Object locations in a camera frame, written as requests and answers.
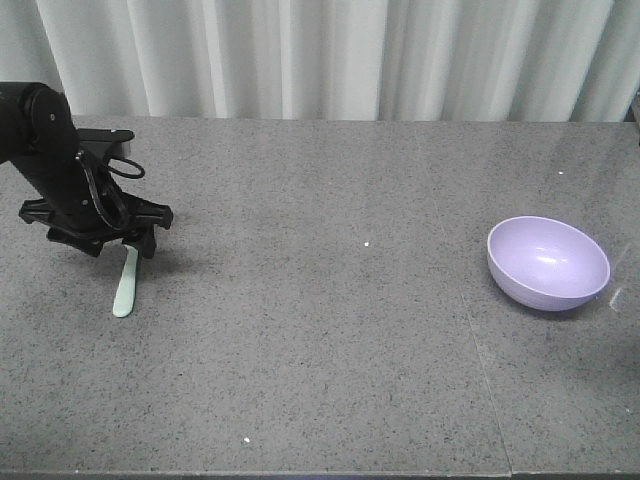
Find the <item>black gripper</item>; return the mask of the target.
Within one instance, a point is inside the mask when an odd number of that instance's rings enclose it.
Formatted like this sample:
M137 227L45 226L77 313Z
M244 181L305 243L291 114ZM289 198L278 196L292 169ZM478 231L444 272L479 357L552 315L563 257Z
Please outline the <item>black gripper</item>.
M52 207L45 199L26 200L19 217L28 224L46 225L47 239L75 248L97 258L104 244L121 240L133 246L145 259L155 255L155 227L171 227L173 213L169 206L155 204L123 193L122 200L130 214L129 223L122 228L109 226L99 215L92 200L81 201L70 214Z

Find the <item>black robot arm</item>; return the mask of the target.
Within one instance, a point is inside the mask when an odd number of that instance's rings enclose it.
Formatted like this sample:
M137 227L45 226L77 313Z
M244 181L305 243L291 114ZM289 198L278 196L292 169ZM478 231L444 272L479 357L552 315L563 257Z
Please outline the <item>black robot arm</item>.
M1 85L1 160L39 193L19 210L28 224L48 226L48 240L100 255L115 240L150 259L155 227L168 229L169 206L124 192L111 161L128 160L130 130L75 127L66 96L43 83Z

